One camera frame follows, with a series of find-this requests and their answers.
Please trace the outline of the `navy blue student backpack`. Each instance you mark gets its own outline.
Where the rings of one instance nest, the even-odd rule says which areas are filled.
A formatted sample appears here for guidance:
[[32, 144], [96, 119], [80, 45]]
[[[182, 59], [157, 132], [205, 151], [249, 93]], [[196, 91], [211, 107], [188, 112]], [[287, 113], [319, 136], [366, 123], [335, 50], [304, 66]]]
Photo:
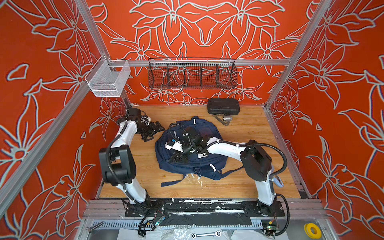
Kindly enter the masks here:
[[217, 127], [197, 116], [190, 120], [170, 124], [155, 143], [155, 153], [159, 168], [166, 172], [195, 174], [212, 180], [221, 180], [243, 167], [223, 172], [228, 157], [219, 154], [203, 153], [208, 139], [222, 136]]

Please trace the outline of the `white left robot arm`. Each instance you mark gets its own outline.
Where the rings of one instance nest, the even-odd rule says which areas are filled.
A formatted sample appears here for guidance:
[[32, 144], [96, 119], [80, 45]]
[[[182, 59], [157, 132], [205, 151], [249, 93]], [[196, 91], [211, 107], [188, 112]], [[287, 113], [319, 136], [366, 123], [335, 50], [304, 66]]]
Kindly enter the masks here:
[[137, 167], [130, 149], [135, 135], [144, 142], [154, 139], [154, 135], [165, 128], [158, 122], [152, 122], [148, 115], [138, 108], [130, 108], [126, 115], [118, 120], [119, 130], [110, 144], [99, 151], [103, 181], [120, 189], [128, 197], [130, 204], [146, 210], [158, 210], [163, 201], [152, 205], [147, 191], [136, 179]]

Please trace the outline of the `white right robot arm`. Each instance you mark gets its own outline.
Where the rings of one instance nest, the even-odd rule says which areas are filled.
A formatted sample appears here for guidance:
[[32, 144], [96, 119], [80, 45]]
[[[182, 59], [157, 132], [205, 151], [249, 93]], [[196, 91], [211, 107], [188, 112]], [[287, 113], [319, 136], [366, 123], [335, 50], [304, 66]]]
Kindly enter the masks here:
[[250, 140], [234, 143], [212, 135], [201, 136], [193, 128], [168, 130], [170, 139], [165, 149], [171, 152], [166, 163], [171, 169], [186, 174], [196, 174], [213, 180], [220, 180], [231, 174], [222, 172], [227, 158], [242, 163], [242, 169], [255, 181], [258, 193], [258, 212], [264, 216], [275, 213], [277, 195], [273, 182], [287, 165], [287, 157], [277, 147]]

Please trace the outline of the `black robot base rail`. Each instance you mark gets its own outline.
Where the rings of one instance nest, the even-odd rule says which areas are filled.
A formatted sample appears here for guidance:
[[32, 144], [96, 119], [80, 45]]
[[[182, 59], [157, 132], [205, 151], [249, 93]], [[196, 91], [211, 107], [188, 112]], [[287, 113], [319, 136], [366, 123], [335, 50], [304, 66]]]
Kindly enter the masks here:
[[245, 214], [247, 217], [284, 217], [286, 214], [281, 202], [275, 200], [266, 206], [258, 200], [241, 199], [157, 199], [152, 208], [160, 203], [156, 210], [150, 210], [150, 217], [169, 217], [171, 214]]

